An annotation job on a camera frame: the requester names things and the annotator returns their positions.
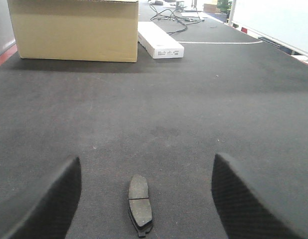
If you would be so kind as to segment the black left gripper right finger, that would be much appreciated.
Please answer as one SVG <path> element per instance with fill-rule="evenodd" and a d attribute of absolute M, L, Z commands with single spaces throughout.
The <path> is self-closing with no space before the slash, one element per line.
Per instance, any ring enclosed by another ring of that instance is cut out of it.
<path fill-rule="evenodd" d="M 227 153 L 215 154 L 211 193 L 230 239 L 308 239 L 308 202 L 283 196 Z"/>

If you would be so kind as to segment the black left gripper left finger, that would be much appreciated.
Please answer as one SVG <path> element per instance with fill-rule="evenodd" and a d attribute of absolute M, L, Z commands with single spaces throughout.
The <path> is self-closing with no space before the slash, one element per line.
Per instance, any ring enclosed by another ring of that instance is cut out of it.
<path fill-rule="evenodd" d="M 63 239 L 81 195 L 81 164 L 68 156 L 24 190 L 0 202 L 0 239 Z"/>

